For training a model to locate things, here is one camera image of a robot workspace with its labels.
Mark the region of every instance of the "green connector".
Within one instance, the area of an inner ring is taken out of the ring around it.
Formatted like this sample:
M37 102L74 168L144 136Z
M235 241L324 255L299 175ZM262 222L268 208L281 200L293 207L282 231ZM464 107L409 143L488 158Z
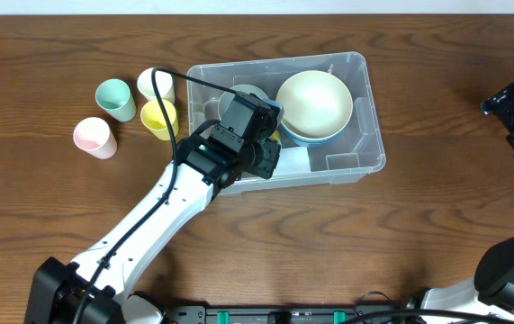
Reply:
M217 324L229 324L229 313L227 311L217 312Z
M333 314L334 324L339 324L347 320L347 314L344 311L335 311Z

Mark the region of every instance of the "cable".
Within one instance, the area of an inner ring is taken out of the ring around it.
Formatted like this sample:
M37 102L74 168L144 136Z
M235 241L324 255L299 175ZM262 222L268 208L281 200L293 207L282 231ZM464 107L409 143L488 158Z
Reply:
M383 296L384 298L386 298L386 300L388 302L391 301L391 299L389 298L389 296L385 295L384 292L378 292L378 291L371 291L371 292L365 292L363 293L363 295L361 296L361 298L358 299L358 301L356 301L355 303L355 308L353 308L353 312L355 313L356 316L361 316L363 315L363 312L360 311L360 310L357 310L356 307L363 301L364 298L368 297L368 296L373 296L373 295L379 295L379 296Z
M209 127L214 126L214 125L216 125L216 124L218 124L220 122L221 121L219 121L219 120L203 121L203 123L200 124L199 127L197 127L196 130L194 130L191 135L200 135L203 131L208 130Z
M368 314L355 317L353 319L347 319L340 322L339 324L354 324L365 320L371 320L376 318L391 318L391 317L410 317L410 316L433 316L433 317L445 317L451 319L460 320L471 320L473 322L487 323L487 324L514 324L513 320L499 319L491 316L478 315L465 313L461 311L451 310L386 310L386 311L374 311Z
M173 127L171 126L170 119L168 118L167 109L165 108L165 105L163 104L162 97L160 96L160 92L158 91L157 87L157 71L165 72L170 75L176 76L176 77L182 77L183 79L193 81L195 83L201 84L203 86L209 86L215 89L219 89L221 91L226 91L232 94L236 94L237 92L226 88L224 86L220 85L214 85L212 83L199 80L197 78L186 76L183 74L180 74L178 72L174 72L171 70L168 70L166 68L162 67L155 67L152 69L152 87L155 91L155 96L157 97L158 104L160 106L160 111L163 113L163 117L165 118L165 124L168 128L168 135L170 136L170 143L173 148L173 172L170 177L170 182L168 183L168 187L166 191L163 193L162 197L158 200L157 203L139 220L137 221L131 229L129 229L122 237L114 244L114 246L109 250L109 252L101 258L101 262L99 263L98 267L96 268L95 272L93 273L93 276L91 277L91 280L88 282L85 288L85 294L80 300L80 303L78 304L77 311L75 312L75 317L73 318L73 324L79 324L80 320L83 317L83 312L85 311L86 302L88 301L88 295L90 294L90 291L95 287L96 280L98 279L99 275L102 273L103 269L105 269L109 262L111 261L111 258L116 254L116 251L122 246L122 244L129 239L129 237L139 229L139 227L147 221L150 216L152 216L153 213L155 213L160 206L162 206L163 203L168 201L168 196L173 191L173 188L175 187L176 182L176 174L178 165L176 164L177 158L176 158L176 137L175 132L173 131Z
M168 73L169 75L171 76L176 76L176 77L182 77L183 79L185 80L189 80L189 81L193 81L199 85L203 85L203 86L208 86L208 87L211 87L211 88L215 88L215 89L219 89L221 91L225 91L225 92L228 92L228 93L232 93L234 95L237 94L237 92L235 90L232 90L232 89L229 89L228 87L224 87L224 86L220 86L220 85L215 85L215 84L212 84L210 82L206 82L206 81L202 81L200 79L197 79L195 77L192 77L192 76L187 76L187 75L184 75L184 74L180 74L178 72L175 72L175 71L171 71L169 69L166 69L166 68L162 68L162 67L155 67L153 69L153 79L155 78L155 73L157 71L161 71L161 72L165 72L165 73Z

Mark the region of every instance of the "mint green cup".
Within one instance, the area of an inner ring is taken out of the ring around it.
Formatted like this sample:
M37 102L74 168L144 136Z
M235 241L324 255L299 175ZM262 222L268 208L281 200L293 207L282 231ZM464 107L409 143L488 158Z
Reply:
M102 82L96 89L96 103L119 122L128 122L137 114L129 86L119 79Z

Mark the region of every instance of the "white paper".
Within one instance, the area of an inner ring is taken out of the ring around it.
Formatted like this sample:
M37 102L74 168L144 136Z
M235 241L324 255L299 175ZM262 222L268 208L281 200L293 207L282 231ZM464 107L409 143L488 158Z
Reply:
M310 173L311 163L307 148L282 148L273 176Z

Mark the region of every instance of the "yellow cup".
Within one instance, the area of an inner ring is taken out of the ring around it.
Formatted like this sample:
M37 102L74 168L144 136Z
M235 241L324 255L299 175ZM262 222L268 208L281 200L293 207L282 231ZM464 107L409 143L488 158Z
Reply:
M279 135L278 130L275 130L273 135L268 137L271 140L276 140L279 144L281 143L281 135Z
M168 119L170 120L170 125L173 127L173 132L176 136L178 133L178 119L176 118L175 106L164 99L163 105L165 105L165 109L167 109ZM142 107L140 110L140 121L160 140L170 140L165 117L163 117L163 112L160 111L157 99L149 101Z

